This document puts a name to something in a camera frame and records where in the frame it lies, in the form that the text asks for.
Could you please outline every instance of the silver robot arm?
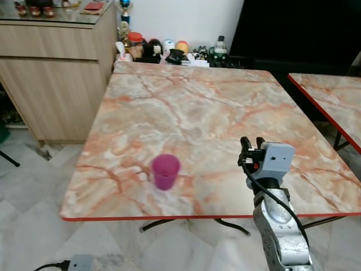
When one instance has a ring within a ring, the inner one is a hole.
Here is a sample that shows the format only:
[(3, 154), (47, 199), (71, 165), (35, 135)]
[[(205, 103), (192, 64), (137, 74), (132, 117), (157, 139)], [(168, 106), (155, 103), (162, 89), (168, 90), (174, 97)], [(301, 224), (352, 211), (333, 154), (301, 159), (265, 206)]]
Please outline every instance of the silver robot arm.
[(289, 171), (294, 148), (283, 143), (257, 138), (252, 148), (241, 138), (238, 165), (247, 175), (247, 186), (254, 193), (253, 220), (262, 237), (268, 268), (271, 271), (313, 271), (305, 231), (290, 204), (287, 189), (281, 189)]

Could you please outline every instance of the black television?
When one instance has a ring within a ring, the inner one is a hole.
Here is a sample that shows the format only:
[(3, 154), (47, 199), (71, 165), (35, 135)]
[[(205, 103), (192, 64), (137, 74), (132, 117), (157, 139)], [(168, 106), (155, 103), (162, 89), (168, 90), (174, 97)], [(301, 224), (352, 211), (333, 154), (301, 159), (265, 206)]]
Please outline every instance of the black television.
[(361, 51), (361, 0), (245, 0), (230, 56), (250, 68), (343, 74)]

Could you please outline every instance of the cabinet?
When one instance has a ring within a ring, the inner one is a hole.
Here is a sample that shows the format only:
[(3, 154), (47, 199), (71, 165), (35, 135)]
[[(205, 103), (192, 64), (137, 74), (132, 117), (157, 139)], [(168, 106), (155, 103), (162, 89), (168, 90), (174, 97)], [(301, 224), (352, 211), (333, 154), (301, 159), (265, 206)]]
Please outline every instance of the cabinet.
[(112, 73), (114, 3), (70, 22), (1, 16), (0, 81), (28, 128), (39, 141), (85, 141)]

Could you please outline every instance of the magenta plastic cup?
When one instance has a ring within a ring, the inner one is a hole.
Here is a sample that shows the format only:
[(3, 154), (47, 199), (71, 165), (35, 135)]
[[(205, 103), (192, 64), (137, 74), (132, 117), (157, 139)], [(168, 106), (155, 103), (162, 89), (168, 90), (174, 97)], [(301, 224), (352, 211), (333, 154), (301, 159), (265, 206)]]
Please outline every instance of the magenta plastic cup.
[(172, 154), (161, 154), (152, 162), (155, 185), (160, 190), (169, 190), (174, 185), (181, 163)]

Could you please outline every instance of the metal table leg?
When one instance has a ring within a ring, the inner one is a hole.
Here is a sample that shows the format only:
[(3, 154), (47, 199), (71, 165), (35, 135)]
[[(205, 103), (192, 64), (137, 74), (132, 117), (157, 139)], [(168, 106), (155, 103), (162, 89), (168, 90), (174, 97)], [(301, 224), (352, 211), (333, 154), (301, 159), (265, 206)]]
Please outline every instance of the metal table leg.
[[(152, 229), (153, 227), (155, 226), (158, 226), (158, 225), (161, 225), (161, 224), (164, 224), (164, 223), (168, 223), (168, 222), (171, 222), (173, 221), (174, 219), (162, 219), (162, 220), (157, 220), (157, 221), (154, 221), (146, 226), (143, 226), (139, 229), (139, 231), (141, 233), (144, 233), (146, 230), (149, 230), (149, 229)], [(227, 226), (227, 227), (231, 227), (231, 228), (234, 228), (234, 229), (237, 229), (237, 230), (240, 230), (242, 231), (245, 235), (247, 236), (250, 236), (250, 232), (247, 231), (246, 229), (242, 228), (241, 226), (239, 225), (236, 225), (236, 224), (232, 224), (232, 223), (229, 223), (229, 222), (225, 222), (223, 221), (222, 219), (220, 218), (215, 218), (214, 221), (216, 221), (217, 223), (220, 223), (222, 224), (223, 226)]]
[(148, 224), (146, 226), (141, 227), (139, 230), (140, 230), (141, 233), (144, 233), (146, 230), (152, 229), (153, 227), (164, 224), (164, 223), (171, 222), (173, 220), (174, 219), (157, 220), (157, 221), (154, 221), (154, 222), (152, 222), (152, 223), (150, 223), (150, 224)]
[(308, 229), (308, 228), (315, 227), (315, 226), (322, 225), (322, 224), (326, 224), (326, 223), (329, 223), (329, 222), (332, 222), (332, 221), (335, 221), (335, 220), (339, 220), (339, 219), (344, 218), (344, 217), (346, 217), (346, 216), (328, 217), (328, 218), (321, 219), (321, 220), (318, 220), (318, 221), (314, 221), (314, 222), (311, 222), (311, 223), (308, 223), (308, 224), (304, 224), (303, 228)]
[(224, 226), (231, 227), (231, 228), (234, 228), (234, 229), (236, 229), (236, 230), (240, 230), (240, 231), (242, 231), (245, 235), (250, 236), (250, 232), (247, 231), (245, 228), (242, 228), (242, 227), (239, 226), (239, 225), (232, 224), (232, 223), (229, 223), (229, 222), (225, 222), (225, 221), (223, 221), (223, 220), (220, 219), (220, 218), (215, 218), (214, 221), (217, 222), (217, 223), (220, 223), (220, 224), (222, 224), (222, 225), (224, 225)]
[(11, 164), (13, 164), (14, 166), (16, 166), (16, 167), (19, 167), (19, 166), (20, 166), (20, 164), (19, 164), (17, 161), (11, 159), (9, 156), (7, 156), (6, 154), (4, 154), (2, 151), (0, 151), (0, 156), (4, 157), (6, 160), (8, 160), (8, 161), (9, 161)]
[(341, 145), (339, 145), (340, 139), (341, 139), (341, 133), (339, 131), (337, 131), (336, 139), (334, 140), (334, 144), (333, 144), (333, 148), (336, 151), (339, 151), (340, 149), (342, 149), (350, 144), (350, 142), (346, 141), (345, 143), (342, 143)]

